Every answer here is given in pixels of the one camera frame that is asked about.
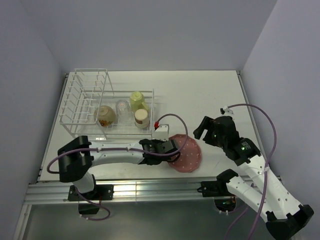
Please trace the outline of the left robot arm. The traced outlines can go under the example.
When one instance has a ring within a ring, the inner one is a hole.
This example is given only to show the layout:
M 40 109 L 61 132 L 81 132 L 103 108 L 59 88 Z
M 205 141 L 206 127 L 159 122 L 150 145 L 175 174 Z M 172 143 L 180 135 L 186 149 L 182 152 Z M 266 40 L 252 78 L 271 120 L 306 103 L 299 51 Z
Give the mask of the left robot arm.
M 82 135 L 58 151 L 58 174 L 62 183 L 73 183 L 86 200 L 96 197 L 98 188 L 89 169 L 106 164 L 129 163 L 155 166 L 174 162 L 181 153 L 176 140 L 142 139 L 133 143 L 102 144 Z

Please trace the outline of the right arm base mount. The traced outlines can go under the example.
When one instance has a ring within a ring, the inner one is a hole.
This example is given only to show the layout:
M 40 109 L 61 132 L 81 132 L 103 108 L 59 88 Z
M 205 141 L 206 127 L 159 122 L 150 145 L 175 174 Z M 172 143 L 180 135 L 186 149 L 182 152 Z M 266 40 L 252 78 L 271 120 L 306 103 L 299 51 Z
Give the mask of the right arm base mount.
M 231 212 L 237 206 L 236 196 L 228 192 L 226 184 L 222 181 L 202 181 L 197 192 L 203 198 L 213 198 L 216 208 L 223 212 Z

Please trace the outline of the beige bowl with flower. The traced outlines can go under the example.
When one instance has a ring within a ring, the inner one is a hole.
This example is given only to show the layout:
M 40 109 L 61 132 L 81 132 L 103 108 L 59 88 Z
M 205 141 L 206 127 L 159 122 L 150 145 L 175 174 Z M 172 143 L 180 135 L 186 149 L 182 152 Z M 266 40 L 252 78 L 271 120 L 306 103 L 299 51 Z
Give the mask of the beige bowl with flower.
M 94 111 L 94 120 L 98 121 L 102 127 L 107 127 L 116 121 L 115 111 L 108 105 L 101 105 Z

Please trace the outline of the small steel cup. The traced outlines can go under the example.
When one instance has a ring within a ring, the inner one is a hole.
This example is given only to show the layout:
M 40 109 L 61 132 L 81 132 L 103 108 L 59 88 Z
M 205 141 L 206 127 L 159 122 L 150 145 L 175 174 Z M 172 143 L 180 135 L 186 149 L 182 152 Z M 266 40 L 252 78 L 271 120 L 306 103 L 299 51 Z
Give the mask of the small steel cup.
M 138 109 L 134 113 L 134 119 L 135 119 L 135 125 L 139 129 L 145 129 L 150 123 L 149 113 L 145 109 Z

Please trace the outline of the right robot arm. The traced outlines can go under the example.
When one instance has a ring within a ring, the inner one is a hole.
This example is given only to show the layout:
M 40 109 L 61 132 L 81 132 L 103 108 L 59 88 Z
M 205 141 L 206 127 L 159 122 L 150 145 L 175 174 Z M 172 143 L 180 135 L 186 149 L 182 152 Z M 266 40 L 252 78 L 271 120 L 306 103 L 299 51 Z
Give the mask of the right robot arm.
M 216 177 L 219 195 L 235 195 L 258 213 L 276 240 L 289 240 L 304 228 L 314 215 L 308 204 L 299 202 L 280 182 L 269 167 L 258 147 L 241 137 L 230 116 L 215 119 L 205 116 L 193 131 L 194 137 L 206 144 L 221 148 L 228 159 L 244 171 L 257 190 L 253 189 L 232 169 Z

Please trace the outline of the pink dotted plate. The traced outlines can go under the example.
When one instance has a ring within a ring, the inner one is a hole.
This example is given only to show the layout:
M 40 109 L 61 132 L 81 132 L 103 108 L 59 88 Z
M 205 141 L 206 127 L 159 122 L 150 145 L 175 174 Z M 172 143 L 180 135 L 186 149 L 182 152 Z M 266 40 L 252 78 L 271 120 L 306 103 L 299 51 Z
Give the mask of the pink dotted plate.
M 168 165 L 180 173 L 191 173 L 200 167 L 202 162 L 202 151 L 196 140 L 187 137 L 187 142 L 180 151 L 180 156 Z

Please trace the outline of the yellow-green mug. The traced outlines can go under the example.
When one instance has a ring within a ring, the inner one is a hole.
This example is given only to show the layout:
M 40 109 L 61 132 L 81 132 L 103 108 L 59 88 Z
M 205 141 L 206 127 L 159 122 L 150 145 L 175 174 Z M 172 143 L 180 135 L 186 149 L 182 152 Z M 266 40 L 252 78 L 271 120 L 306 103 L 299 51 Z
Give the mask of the yellow-green mug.
M 144 109 L 149 112 L 149 106 L 145 101 L 144 95 L 140 91 L 134 91 L 131 93 L 130 98 L 130 107 L 132 112 L 136 112 L 139 109 Z

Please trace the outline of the clear drinking glass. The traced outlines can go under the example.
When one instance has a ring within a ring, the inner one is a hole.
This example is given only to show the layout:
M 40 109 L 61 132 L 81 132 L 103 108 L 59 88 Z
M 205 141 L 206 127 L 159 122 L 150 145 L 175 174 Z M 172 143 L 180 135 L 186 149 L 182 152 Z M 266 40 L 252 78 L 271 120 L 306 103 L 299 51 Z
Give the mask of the clear drinking glass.
M 120 99 L 115 105 L 116 114 L 120 122 L 128 122 L 131 117 L 130 105 L 126 100 Z

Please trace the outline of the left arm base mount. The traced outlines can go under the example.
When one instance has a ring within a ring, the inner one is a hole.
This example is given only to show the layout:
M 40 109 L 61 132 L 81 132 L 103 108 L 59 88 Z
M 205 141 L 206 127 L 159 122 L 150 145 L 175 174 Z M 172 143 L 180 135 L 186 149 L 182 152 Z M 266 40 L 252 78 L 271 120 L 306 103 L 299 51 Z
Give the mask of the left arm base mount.
M 112 184 L 98 184 L 94 186 L 93 191 L 87 193 L 78 193 L 76 187 L 71 185 L 68 192 L 67 200 L 69 202 L 80 202 L 85 201 L 85 203 L 78 204 L 78 212 L 81 215 L 96 215 L 99 211 L 98 206 L 94 206 L 86 200 L 91 202 L 98 201 L 100 205 L 102 201 L 110 201 L 113 199 L 114 186 Z

